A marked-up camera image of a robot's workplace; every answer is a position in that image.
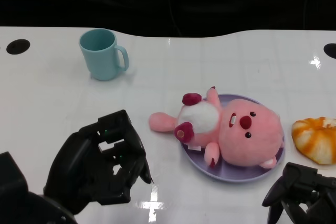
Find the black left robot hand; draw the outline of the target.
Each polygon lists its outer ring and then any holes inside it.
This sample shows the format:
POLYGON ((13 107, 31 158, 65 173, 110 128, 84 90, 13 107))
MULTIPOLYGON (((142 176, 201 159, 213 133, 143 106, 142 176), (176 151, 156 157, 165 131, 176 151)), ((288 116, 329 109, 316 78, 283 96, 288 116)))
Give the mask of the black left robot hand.
POLYGON ((76 215, 90 202, 129 203, 137 178, 153 182, 142 141, 126 110, 120 110, 68 137, 50 168, 44 195, 76 215))

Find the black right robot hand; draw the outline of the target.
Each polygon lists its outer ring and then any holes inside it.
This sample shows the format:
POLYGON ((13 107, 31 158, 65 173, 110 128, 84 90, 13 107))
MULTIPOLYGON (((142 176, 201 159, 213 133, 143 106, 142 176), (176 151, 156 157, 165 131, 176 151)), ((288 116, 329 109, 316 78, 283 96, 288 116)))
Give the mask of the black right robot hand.
POLYGON ((335 178, 315 168, 288 162, 264 201, 268 223, 285 211, 292 223, 335 223, 335 178))

